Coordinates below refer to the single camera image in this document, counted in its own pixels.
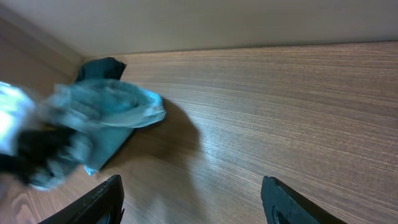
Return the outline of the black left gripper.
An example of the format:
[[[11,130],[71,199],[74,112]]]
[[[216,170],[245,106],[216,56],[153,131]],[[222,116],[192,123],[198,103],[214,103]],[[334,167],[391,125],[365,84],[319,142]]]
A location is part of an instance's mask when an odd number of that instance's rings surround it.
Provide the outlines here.
[[[75,133],[71,128],[21,132],[16,155],[1,154],[1,173],[24,185],[60,185],[76,169],[68,153]],[[120,224],[123,202],[122,178],[113,175],[39,224]]]

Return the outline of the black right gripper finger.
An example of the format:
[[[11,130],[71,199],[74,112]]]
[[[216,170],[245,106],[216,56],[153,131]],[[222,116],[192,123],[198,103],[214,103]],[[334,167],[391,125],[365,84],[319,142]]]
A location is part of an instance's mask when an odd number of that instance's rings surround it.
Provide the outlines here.
[[[268,224],[346,224],[275,177],[263,178],[261,199]]]

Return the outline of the light blue denim shorts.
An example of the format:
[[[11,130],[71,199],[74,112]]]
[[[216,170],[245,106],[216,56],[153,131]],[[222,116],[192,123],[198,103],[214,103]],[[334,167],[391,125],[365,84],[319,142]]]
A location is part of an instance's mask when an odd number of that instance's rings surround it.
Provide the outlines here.
[[[58,85],[37,112],[48,124],[75,130],[70,145],[58,149],[30,177],[30,185],[39,190],[56,188],[78,166],[88,175],[99,172],[135,129],[166,115],[158,94],[113,79]]]

